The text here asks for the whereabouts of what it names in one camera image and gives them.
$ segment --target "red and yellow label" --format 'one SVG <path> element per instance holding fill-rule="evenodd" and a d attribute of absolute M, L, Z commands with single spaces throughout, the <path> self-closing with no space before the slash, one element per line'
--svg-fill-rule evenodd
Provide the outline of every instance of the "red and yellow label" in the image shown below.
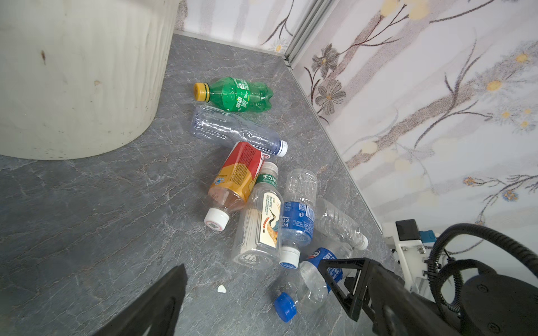
<path fill-rule="evenodd" d="M 263 154 L 248 142 L 238 142 L 222 166 L 211 188 L 222 187 L 238 194 L 243 201 L 249 198 L 256 175 L 263 163 Z"/>

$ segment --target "floral wallpaper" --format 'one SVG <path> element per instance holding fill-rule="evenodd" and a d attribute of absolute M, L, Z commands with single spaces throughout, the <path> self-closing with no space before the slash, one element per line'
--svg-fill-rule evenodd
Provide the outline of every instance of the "floral wallpaper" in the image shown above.
<path fill-rule="evenodd" d="M 314 0 L 182 0 L 175 28 L 284 54 Z"/>
<path fill-rule="evenodd" d="M 536 22 L 534 0 L 334 7 L 293 72 L 378 222 L 475 223 L 538 251 Z M 491 266 L 538 284 L 510 259 Z"/>

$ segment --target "blue bottle cap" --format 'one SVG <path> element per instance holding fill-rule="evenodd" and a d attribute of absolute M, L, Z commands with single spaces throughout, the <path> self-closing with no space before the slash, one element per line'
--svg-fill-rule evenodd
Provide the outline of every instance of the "blue bottle cap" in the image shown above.
<path fill-rule="evenodd" d="M 288 323 L 292 318 L 297 315 L 297 308 L 293 299 L 287 294 L 282 293 L 274 301 L 274 308 L 277 311 L 278 316 L 282 321 Z"/>

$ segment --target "screw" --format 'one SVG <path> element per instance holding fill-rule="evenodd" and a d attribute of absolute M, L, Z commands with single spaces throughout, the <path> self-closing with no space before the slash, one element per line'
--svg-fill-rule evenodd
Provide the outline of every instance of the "screw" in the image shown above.
<path fill-rule="evenodd" d="M 495 323 L 493 322 L 490 322 L 487 324 L 487 327 L 489 328 L 489 330 L 494 333 L 494 334 L 498 334 L 501 332 L 501 328 L 499 328 L 498 325 L 496 325 Z"/>
<path fill-rule="evenodd" d="M 482 284 L 476 286 L 476 288 L 478 288 L 478 290 L 481 291 L 482 293 L 487 293 L 487 292 L 490 291 L 486 286 L 484 286 Z"/>

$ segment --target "bottle cap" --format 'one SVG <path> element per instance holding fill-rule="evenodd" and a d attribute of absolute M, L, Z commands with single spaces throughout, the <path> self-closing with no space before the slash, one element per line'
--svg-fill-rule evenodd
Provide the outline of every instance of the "bottle cap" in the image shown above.
<path fill-rule="evenodd" d="M 269 174 L 278 178 L 278 167 L 273 162 L 264 161 L 261 164 L 260 174 Z"/>
<path fill-rule="evenodd" d="M 368 238 L 362 233 L 360 233 L 360 235 L 363 236 L 363 243 L 355 246 L 355 248 L 362 251 L 368 247 Z"/>
<path fill-rule="evenodd" d="M 206 218 L 203 220 L 204 223 L 216 231 L 222 231 L 228 224 L 230 216 L 221 209 L 209 208 Z"/>
<path fill-rule="evenodd" d="M 297 315 L 297 308 L 293 299 L 285 292 L 280 294 L 274 301 L 274 309 L 277 311 L 278 316 L 282 321 L 288 323 L 292 318 Z"/>
<path fill-rule="evenodd" d="M 282 246 L 280 249 L 280 265 L 282 267 L 296 269 L 299 266 L 301 252 L 291 246 Z"/>
<path fill-rule="evenodd" d="M 284 140 L 280 140 L 280 149 L 278 150 L 277 156 L 283 157 L 288 152 L 288 143 Z"/>
<path fill-rule="evenodd" d="M 206 103 L 209 101 L 209 85 L 207 83 L 194 83 L 194 99 Z"/>

